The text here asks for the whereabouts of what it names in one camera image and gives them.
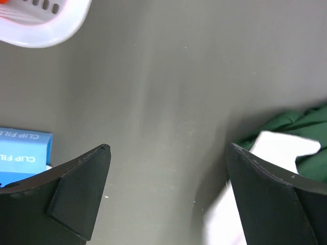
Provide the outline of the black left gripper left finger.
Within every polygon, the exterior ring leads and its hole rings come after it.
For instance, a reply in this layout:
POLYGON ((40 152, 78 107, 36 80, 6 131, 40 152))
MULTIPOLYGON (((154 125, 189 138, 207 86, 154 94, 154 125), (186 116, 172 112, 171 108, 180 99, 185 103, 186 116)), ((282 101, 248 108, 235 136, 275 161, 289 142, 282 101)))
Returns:
POLYGON ((1 188, 1 244, 86 244, 91 240, 111 149, 85 154, 1 188))

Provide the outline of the white and green t shirt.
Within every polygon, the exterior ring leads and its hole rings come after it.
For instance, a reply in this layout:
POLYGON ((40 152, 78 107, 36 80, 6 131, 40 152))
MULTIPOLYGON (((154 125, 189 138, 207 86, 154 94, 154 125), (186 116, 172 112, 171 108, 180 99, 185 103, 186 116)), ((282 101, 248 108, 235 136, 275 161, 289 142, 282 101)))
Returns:
MULTIPOLYGON (((326 105, 287 111, 235 143, 255 156, 326 184, 326 105)), ((247 244, 230 177, 209 207, 203 244, 247 244)))

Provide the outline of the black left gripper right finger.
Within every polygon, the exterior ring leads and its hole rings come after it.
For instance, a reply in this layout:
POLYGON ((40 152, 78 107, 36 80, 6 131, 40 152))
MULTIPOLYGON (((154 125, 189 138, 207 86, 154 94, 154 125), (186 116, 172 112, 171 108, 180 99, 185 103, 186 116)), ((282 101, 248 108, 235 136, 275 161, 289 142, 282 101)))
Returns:
POLYGON ((247 244, 326 244, 326 184, 232 143, 227 169, 247 244))

